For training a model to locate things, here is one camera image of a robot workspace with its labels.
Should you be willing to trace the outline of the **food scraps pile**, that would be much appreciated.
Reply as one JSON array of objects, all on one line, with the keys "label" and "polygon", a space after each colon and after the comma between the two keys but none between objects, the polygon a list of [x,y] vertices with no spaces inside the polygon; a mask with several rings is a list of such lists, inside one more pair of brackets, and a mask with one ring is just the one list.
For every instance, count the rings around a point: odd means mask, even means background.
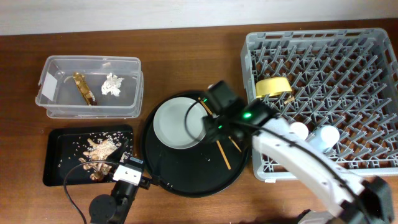
[{"label": "food scraps pile", "polygon": [[105,161],[121,143],[115,143],[112,138],[98,139],[96,142],[88,138],[87,141],[89,146],[78,160],[85,163],[83,169],[90,173],[90,179],[100,182],[108,175],[111,165],[98,161]]}]

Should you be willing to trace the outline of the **grey round plate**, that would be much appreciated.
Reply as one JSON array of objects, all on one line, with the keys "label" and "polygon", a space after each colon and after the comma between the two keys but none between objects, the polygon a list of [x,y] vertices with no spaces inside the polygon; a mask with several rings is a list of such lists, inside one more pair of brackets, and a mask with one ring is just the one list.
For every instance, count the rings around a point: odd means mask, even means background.
[{"label": "grey round plate", "polygon": [[197,145],[205,137],[202,117],[208,115],[201,104],[188,97],[176,97],[161,104],[155,112],[153,127],[157,138],[173,149],[188,149]]}]

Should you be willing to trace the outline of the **yellow bowl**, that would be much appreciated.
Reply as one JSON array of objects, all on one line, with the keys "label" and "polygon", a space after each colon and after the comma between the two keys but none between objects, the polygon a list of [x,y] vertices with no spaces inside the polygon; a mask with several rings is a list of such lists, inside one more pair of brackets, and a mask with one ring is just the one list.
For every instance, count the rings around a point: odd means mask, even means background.
[{"label": "yellow bowl", "polygon": [[257,98],[263,98],[267,95],[278,96],[292,91],[289,80],[285,77],[266,78],[258,81],[255,87]]}]

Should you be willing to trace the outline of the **white tissue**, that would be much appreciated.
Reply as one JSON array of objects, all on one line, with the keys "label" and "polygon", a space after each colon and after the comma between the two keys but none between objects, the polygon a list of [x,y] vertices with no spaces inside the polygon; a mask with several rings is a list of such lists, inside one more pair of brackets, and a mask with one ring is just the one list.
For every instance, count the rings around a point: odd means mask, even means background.
[{"label": "white tissue", "polygon": [[110,73],[106,76],[106,80],[101,86],[101,92],[103,95],[113,95],[118,97],[120,95],[120,87],[124,78],[119,78],[117,75]]}]

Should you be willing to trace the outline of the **gold snack wrapper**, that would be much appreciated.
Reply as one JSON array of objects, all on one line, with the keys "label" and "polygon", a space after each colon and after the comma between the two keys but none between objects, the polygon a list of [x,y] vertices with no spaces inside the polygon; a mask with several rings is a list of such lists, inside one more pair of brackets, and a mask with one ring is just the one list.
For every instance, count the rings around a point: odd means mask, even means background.
[{"label": "gold snack wrapper", "polygon": [[73,79],[74,79],[76,87],[78,88],[78,91],[81,93],[86,104],[88,106],[96,106],[97,101],[95,99],[94,94],[92,93],[88,84],[85,81],[84,74],[75,72],[73,74]]}]

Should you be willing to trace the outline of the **light blue cup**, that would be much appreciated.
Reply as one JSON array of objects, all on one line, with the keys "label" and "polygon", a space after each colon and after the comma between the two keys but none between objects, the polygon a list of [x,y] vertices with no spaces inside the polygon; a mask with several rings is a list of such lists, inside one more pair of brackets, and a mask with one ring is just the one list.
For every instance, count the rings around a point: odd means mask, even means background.
[{"label": "light blue cup", "polygon": [[313,132],[309,145],[319,152],[325,153],[331,149],[340,139],[339,130],[331,125],[323,126]]}]

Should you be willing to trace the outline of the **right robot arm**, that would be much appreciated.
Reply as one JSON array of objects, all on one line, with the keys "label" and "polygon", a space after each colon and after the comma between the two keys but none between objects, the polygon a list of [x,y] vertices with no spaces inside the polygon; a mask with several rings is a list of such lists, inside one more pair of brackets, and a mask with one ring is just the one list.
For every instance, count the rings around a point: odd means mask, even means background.
[{"label": "right robot arm", "polygon": [[200,103],[211,112],[202,119],[208,141],[231,137],[249,144],[296,176],[326,206],[324,212],[303,212],[299,223],[394,221],[392,191],[384,179],[368,181],[333,162],[261,100],[246,104],[220,81],[201,95]]}]

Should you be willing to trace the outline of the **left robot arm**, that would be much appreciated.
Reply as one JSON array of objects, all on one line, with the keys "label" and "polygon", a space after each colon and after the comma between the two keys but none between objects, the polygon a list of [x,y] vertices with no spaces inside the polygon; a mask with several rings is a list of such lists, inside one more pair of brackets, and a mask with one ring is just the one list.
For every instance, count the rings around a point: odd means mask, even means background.
[{"label": "left robot arm", "polygon": [[109,195],[99,195],[91,201],[91,223],[124,223],[139,188],[147,190],[151,185],[159,184],[157,176],[144,176],[144,161],[131,156],[121,162],[127,146],[128,142],[125,142],[106,159],[112,166],[109,176],[116,183]]}]

